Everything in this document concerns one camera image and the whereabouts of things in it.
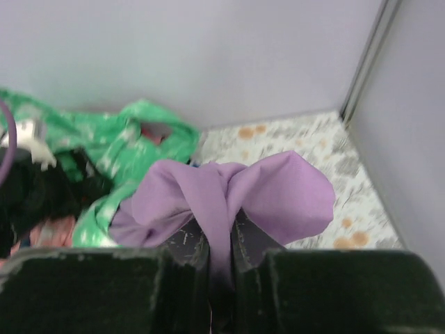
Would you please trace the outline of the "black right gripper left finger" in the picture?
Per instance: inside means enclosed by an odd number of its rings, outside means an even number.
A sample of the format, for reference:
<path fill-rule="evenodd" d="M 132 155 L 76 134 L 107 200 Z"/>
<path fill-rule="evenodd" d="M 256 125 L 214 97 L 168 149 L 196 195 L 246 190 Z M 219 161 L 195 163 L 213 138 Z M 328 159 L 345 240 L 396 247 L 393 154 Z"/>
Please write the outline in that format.
<path fill-rule="evenodd" d="M 28 248 L 1 268 L 2 333 L 208 333 L 209 245 L 190 222 L 155 248 Z"/>

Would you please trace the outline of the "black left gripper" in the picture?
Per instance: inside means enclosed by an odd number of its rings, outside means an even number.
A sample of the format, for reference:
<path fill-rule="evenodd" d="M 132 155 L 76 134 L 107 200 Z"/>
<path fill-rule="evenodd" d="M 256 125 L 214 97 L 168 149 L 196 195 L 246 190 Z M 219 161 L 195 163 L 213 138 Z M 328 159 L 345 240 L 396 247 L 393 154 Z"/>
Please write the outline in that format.
<path fill-rule="evenodd" d="M 101 173 L 84 148 L 56 154 L 56 165 L 44 170 L 31 152 L 15 151 L 1 184 L 1 256 L 48 218 L 79 217 L 82 210 L 108 195 L 113 181 Z"/>

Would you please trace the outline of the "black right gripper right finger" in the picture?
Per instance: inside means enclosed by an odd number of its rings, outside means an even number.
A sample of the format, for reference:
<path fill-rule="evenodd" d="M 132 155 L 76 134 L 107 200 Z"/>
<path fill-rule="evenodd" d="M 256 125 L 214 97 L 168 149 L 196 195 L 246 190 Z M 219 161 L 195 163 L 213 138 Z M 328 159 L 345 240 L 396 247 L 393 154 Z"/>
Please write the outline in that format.
<path fill-rule="evenodd" d="M 405 250 L 287 250 L 238 213 L 235 333 L 443 333 L 444 293 Z"/>

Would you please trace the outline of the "purple cloth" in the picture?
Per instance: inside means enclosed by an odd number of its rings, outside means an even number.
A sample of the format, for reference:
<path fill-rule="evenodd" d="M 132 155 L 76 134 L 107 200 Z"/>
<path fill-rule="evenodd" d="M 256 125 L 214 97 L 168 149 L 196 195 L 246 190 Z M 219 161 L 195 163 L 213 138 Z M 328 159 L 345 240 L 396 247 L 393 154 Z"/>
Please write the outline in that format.
<path fill-rule="evenodd" d="M 196 220 L 209 242 L 211 274 L 229 282 L 230 233 L 239 212 L 286 245 L 322 233 L 335 200 L 326 176 L 294 151 L 249 166 L 160 160 L 119 204 L 108 232 L 121 246 L 153 247 Z"/>

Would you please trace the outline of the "green tie-dye cloth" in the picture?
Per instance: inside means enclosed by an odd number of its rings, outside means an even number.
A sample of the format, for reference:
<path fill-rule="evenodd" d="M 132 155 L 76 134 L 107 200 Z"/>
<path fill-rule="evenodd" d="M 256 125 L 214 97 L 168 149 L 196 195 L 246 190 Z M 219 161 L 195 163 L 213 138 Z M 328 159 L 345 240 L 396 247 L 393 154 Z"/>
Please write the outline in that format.
<path fill-rule="evenodd" d="M 84 148 L 99 171 L 113 181 L 111 192 L 94 201 L 76 218 L 72 247 L 107 247 L 116 243 L 108 227 L 121 201 L 139 185 L 158 160 L 189 161 L 197 149 L 199 131 L 173 112 L 146 100 L 118 114 L 62 112 L 21 93 L 1 89 L 1 100 L 15 121 L 39 120 L 54 155 Z"/>

